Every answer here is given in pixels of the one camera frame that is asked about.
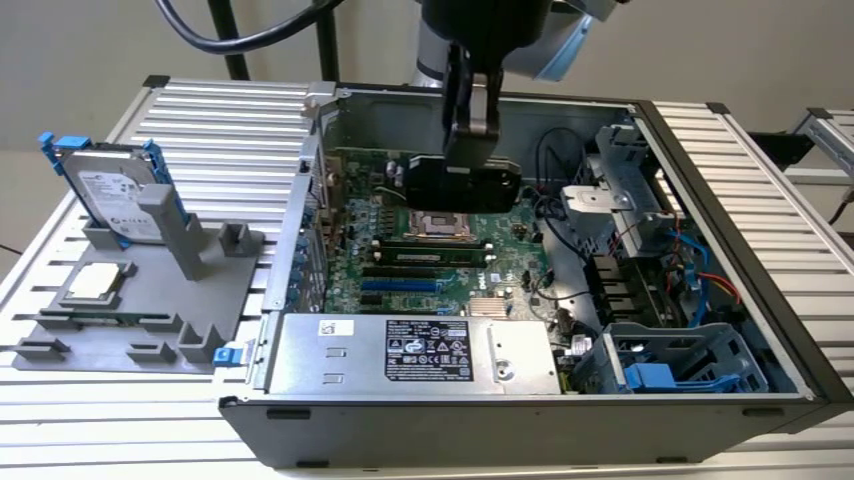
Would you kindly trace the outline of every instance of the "power supply label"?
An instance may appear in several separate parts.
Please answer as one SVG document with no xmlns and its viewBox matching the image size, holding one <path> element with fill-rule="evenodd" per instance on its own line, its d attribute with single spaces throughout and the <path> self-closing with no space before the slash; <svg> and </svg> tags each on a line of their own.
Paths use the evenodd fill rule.
<svg viewBox="0 0 854 480">
<path fill-rule="evenodd" d="M 392 382 L 472 382 L 468 322 L 385 321 L 385 377 Z"/>
</svg>

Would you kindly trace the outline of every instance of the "green circuit board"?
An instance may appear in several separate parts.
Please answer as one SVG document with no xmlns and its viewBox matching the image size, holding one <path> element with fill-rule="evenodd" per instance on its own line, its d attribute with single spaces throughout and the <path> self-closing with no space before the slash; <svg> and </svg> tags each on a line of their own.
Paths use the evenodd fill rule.
<svg viewBox="0 0 854 480">
<path fill-rule="evenodd" d="M 536 279 L 546 269 L 541 243 L 532 241 L 534 216 L 528 202 L 520 202 L 506 214 L 465 217 L 469 241 L 485 241 L 492 245 L 494 258 L 489 259 L 485 268 L 430 268 L 436 292 L 381 292 L 381 303 L 361 304 L 362 269 L 376 265 L 370 241 L 374 238 L 412 241 L 406 237 L 412 211 L 393 193 L 401 193 L 401 190 L 393 188 L 393 182 L 382 179 L 385 162 L 408 156 L 402 152 L 361 149 L 338 149 L 337 154 L 346 186 L 341 231 L 346 232 L 352 227 L 352 238 L 340 239 L 330 249 L 324 311 L 466 315 L 472 298 L 501 298 L 510 319 L 534 319 L 530 309 L 538 316 L 550 315 L 548 302 L 533 307 L 528 305 L 529 292 L 521 288 L 522 273 L 526 271 Z"/>
</svg>

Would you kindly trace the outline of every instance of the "white sticker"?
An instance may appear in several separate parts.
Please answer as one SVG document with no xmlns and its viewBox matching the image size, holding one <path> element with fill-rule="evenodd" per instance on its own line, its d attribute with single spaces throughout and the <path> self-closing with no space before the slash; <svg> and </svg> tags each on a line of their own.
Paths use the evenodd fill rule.
<svg viewBox="0 0 854 480">
<path fill-rule="evenodd" d="M 77 173 L 90 201 L 113 232 L 134 241 L 160 242 L 162 237 L 153 218 L 138 208 L 138 184 L 119 173 Z"/>
<path fill-rule="evenodd" d="M 353 320 L 320 320 L 317 325 L 318 337 L 349 337 L 356 330 Z"/>
</svg>

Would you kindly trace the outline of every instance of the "motherboard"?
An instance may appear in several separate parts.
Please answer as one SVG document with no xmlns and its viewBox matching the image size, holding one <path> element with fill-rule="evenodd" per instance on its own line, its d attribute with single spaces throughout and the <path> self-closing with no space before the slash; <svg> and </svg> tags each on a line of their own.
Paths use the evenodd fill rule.
<svg viewBox="0 0 854 480">
<path fill-rule="evenodd" d="M 338 149 L 344 211 L 328 245 L 326 313 L 550 318 L 530 298 L 546 258 L 532 205 L 506 214 L 405 207 L 396 164 L 412 154 Z"/>
</svg>

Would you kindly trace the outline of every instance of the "hard drive label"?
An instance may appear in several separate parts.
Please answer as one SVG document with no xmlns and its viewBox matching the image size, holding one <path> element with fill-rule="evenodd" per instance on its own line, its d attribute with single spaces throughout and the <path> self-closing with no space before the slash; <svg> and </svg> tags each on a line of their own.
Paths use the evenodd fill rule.
<svg viewBox="0 0 854 480">
<path fill-rule="evenodd" d="M 139 186 L 118 173 L 81 171 L 78 178 L 87 194 L 89 207 L 103 217 L 106 226 L 134 241 L 162 241 L 150 215 L 135 204 Z"/>
<path fill-rule="evenodd" d="M 468 322 L 388 320 L 385 377 L 392 382 L 472 382 Z"/>
</svg>

